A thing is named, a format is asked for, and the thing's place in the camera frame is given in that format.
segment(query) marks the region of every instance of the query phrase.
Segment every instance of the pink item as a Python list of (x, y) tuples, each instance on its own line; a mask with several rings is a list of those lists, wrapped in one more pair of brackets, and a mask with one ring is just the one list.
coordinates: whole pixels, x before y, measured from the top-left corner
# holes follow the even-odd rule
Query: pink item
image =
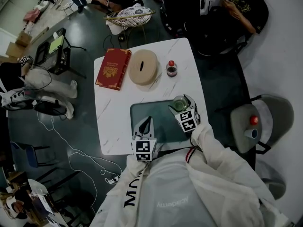
[(23, 18), (23, 21), (31, 21), (31, 22), (35, 22), (36, 19), (39, 17), (40, 15), (40, 10), (38, 8), (35, 8), (34, 10), (26, 13), (26, 15)]

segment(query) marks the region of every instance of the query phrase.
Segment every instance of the black chair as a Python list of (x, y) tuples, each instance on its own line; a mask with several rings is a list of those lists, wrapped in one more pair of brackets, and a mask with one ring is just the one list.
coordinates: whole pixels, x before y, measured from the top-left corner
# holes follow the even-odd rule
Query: black chair
[[(216, 11), (216, 9), (219, 9), (221, 7), (219, 6), (214, 6), (209, 10), (209, 13), (212, 13)], [(237, 42), (230, 46), (229, 48), (225, 49), (224, 51), (220, 52), (219, 55), (225, 55), (230, 52), (234, 52), (235, 54), (239, 54), (239, 52), (244, 49), (245, 46), (247, 46), (249, 39), (251, 38), (252, 34), (245, 34), (242, 37), (240, 37)]]

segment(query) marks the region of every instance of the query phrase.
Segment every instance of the red book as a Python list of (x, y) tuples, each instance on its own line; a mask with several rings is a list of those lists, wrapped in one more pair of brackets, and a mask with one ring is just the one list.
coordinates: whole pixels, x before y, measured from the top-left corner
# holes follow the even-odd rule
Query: red book
[(108, 49), (96, 85), (120, 91), (131, 54), (130, 50)]

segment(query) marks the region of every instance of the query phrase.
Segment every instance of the shoe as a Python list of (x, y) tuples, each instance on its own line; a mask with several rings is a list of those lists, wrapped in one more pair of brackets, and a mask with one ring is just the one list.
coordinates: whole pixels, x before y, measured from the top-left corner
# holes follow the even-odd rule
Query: shoe
[(83, 7), (84, 7), (83, 5), (78, 7), (78, 13), (81, 13), (83, 11)]
[(72, 90), (75, 91), (74, 95), (71, 96), (70, 98), (77, 98), (77, 96), (78, 96), (78, 91), (77, 91), (78, 83), (73, 80), (73, 81), (71, 81), (70, 86), (71, 86)]

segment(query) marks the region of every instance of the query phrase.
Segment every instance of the white cable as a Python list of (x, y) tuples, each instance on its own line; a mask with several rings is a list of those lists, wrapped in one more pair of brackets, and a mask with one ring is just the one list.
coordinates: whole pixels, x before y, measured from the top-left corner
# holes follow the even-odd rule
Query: white cable
[[(77, 172), (77, 171), (78, 171), (78, 172), (83, 172), (86, 176), (88, 176), (88, 177), (93, 181), (93, 184), (94, 184), (94, 187), (95, 187), (95, 190), (96, 190), (96, 197), (95, 197), (94, 202), (93, 202), (92, 205), (91, 205), (91, 208), (93, 209), (93, 205), (94, 205), (94, 203), (95, 203), (95, 201), (96, 201), (96, 199), (97, 199), (97, 195), (98, 195), (98, 191), (97, 191), (95, 182), (94, 182), (94, 180), (93, 180), (88, 174), (86, 174), (84, 171), (82, 171), (82, 170), (75, 170), (74, 168), (72, 168), (71, 162), (70, 162), (70, 157), (71, 157), (72, 155), (74, 155), (74, 154), (79, 154), (79, 155), (81, 155), (81, 156), (83, 156), (83, 157), (89, 157), (89, 158), (92, 159), (93, 162), (95, 162), (98, 166), (100, 166), (101, 168), (103, 168), (103, 169), (100, 171), (100, 174), (101, 174), (101, 175), (105, 175), (105, 173), (108, 172), (108, 173), (111, 173), (111, 174), (118, 175), (118, 176), (120, 177), (119, 174), (116, 174), (116, 173), (112, 173), (112, 172), (110, 172), (110, 171), (107, 171), (103, 166), (101, 166), (101, 165), (100, 165), (97, 161), (95, 161), (94, 159), (101, 159), (101, 160), (110, 162), (110, 163), (112, 163), (112, 164), (115, 164), (116, 166), (119, 167), (119, 169), (120, 169), (120, 171), (121, 171), (121, 173), (122, 173), (121, 167), (120, 167), (117, 163), (115, 163), (115, 162), (112, 162), (112, 161), (109, 161), (109, 160), (105, 160), (105, 159), (100, 158), (100, 157), (92, 157), (92, 156), (89, 156), (89, 155), (87, 155), (86, 153), (84, 153), (82, 150), (73, 148), (73, 147), (67, 142), (67, 140), (64, 139), (64, 138), (61, 136), (61, 134), (55, 129), (54, 123), (53, 123), (53, 117), (52, 117), (52, 116), (51, 116), (51, 122), (52, 122), (53, 127), (52, 127), (51, 129), (48, 129), (48, 128), (46, 127), (46, 125), (45, 125), (43, 122), (40, 121), (38, 112), (37, 112), (37, 117), (38, 117), (38, 121), (46, 128), (47, 131), (53, 131), (53, 130), (54, 130), (54, 131), (60, 136), (60, 138), (61, 138), (62, 140), (64, 140), (64, 141), (66, 142), (66, 144), (68, 144), (68, 146), (69, 146), (71, 149), (76, 150), (76, 151), (79, 151), (79, 152), (82, 153), (82, 154), (81, 154), (81, 153), (79, 153), (79, 152), (74, 152), (74, 153), (70, 154), (70, 155), (68, 156), (68, 162), (69, 162), (70, 167), (71, 167), (71, 169), (72, 169), (73, 171), (75, 171), (75, 172)], [(105, 180), (106, 183), (110, 184), (110, 183), (109, 183), (109, 180), (108, 180), (107, 178), (105, 178), (104, 180)]]

